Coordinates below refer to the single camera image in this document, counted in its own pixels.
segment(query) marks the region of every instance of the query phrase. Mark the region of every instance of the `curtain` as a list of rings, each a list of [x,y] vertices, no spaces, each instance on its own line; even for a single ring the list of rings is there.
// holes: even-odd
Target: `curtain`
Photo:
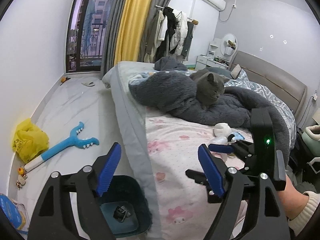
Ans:
[[[103,43],[101,78],[114,66],[116,41],[126,0],[113,0]]]
[[[126,0],[120,22],[114,65],[123,60],[137,61],[151,0]]]
[[[148,38],[148,33],[150,33],[149,29],[151,28],[150,23],[152,22],[152,19],[154,17],[156,17],[157,10],[159,10],[159,8],[157,8],[155,5],[166,7],[166,6],[168,6],[169,2],[170,2],[170,0],[152,0],[151,1],[149,13],[148,13],[148,16],[146,19],[145,28],[144,28],[143,35],[141,38],[138,61],[143,62],[143,58],[146,53],[146,42],[147,42],[147,38]]]

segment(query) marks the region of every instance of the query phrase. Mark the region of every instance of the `white puffer jacket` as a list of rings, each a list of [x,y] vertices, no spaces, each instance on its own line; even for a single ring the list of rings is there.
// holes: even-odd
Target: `white puffer jacket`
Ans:
[[[170,51],[173,50],[176,46],[175,54],[180,56],[184,40],[187,37],[188,34],[188,17],[187,14],[181,11],[173,10],[173,14],[176,17],[178,21],[177,29],[175,34],[172,36],[171,42],[170,42]]]

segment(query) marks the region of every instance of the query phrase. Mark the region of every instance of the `beige headboard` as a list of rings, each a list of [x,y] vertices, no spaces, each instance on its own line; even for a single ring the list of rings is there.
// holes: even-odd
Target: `beige headboard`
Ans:
[[[268,87],[298,116],[307,95],[305,84],[275,65],[242,51],[236,52],[229,69],[237,64],[246,71],[250,81]]]

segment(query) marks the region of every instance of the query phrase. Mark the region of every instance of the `gray cat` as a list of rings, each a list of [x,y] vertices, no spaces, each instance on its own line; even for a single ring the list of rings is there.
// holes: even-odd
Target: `gray cat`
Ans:
[[[190,75],[190,78],[197,83],[196,98],[204,105],[211,106],[224,93],[224,83],[230,79],[201,69]]]

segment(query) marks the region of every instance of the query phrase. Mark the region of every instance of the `wall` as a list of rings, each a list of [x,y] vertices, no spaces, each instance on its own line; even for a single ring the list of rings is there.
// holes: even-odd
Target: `wall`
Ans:
[[[171,0],[169,7],[183,11],[188,17],[199,22],[194,28],[188,61],[184,62],[186,65],[196,64],[197,56],[207,54],[218,22],[219,12],[202,0]]]
[[[221,20],[228,18],[234,0],[226,2]],[[304,0],[295,2],[302,3],[300,8],[305,7]],[[233,33],[239,50],[278,66],[306,84],[307,104],[320,80],[320,26],[308,8],[300,8],[276,0],[237,0],[230,19],[218,22],[215,38]],[[315,104],[311,105],[309,117],[315,108]]]
[[[14,0],[0,21],[0,192],[6,193],[17,124],[65,72],[73,0]]]

